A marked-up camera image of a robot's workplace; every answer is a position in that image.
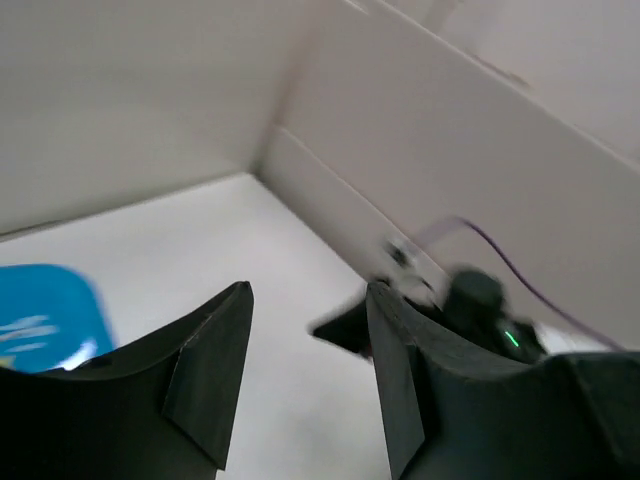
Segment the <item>table surface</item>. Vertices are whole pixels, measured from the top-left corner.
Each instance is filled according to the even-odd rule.
[[[252,176],[0,243],[0,262],[88,275],[121,345],[249,280],[253,327],[218,478],[387,480],[372,366],[306,332],[364,281]]]

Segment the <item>white partition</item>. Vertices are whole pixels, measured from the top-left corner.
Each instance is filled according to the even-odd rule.
[[[0,3],[0,233],[250,167],[305,0]]]
[[[637,164],[385,3],[358,3],[330,1],[262,169],[267,184],[363,273],[395,227],[468,217],[552,299],[640,346]],[[561,324],[474,235],[433,253],[499,274],[519,313]]]

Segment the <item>cable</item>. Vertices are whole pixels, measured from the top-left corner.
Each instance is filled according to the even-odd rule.
[[[407,241],[405,248],[406,251],[410,252],[412,255],[423,251],[426,253],[427,247],[432,243],[444,238],[445,236],[453,233],[456,230],[461,228],[468,228],[473,230],[475,233],[480,235],[488,244],[493,248],[493,250],[500,256],[500,258],[507,265],[509,270],[515,275],[515,277],[524,285],[524,287],[531,292],[531,294],[536,297],[540,302],[547,306],[551,311],[553,311],[558,316],[562,317],[569,325],[574,327],[576,330],[584,333],[586,336],[591,337],[593,340],[600,342],[601,344],[609,347],[615,351],[624,350],[621,345],[607,337],[606,335],[594,330],[589,325],[584,322],[578,320],[576,317],[566,312],[564,309],[560,308],[554,302],[552,302],[546,295],[544,295],[540,290],[538,290],[535,286],[531,284],[529,280],[527,280],[522,273],[518,270],[518,268],[513,264],[511,259],[507,256],[507,254],[500,248],[500,246],[496,243],[493,238],[489,236],[484,230],[482,230],[478,225],[467,220],[466,218],[458,217],[458,216],[450,216],[445,217],[441,220],[438,220],[430,225],[427,225],[422,230],[420,230],[413,239]]]

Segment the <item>blue plastic package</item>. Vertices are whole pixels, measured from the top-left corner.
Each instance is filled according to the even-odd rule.
[[[0,366],[71,370],[114,349],[97,295],[57,265],[0,267]]]

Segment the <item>green light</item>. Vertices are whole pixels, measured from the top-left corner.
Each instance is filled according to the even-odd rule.
[[[509,332],[504,333],[507,335],[507,337],[509,337],[509,340],[511,340],[516,347],[520,347],[520,344],[515,338],[513,338],[513,335],[511,335]]]

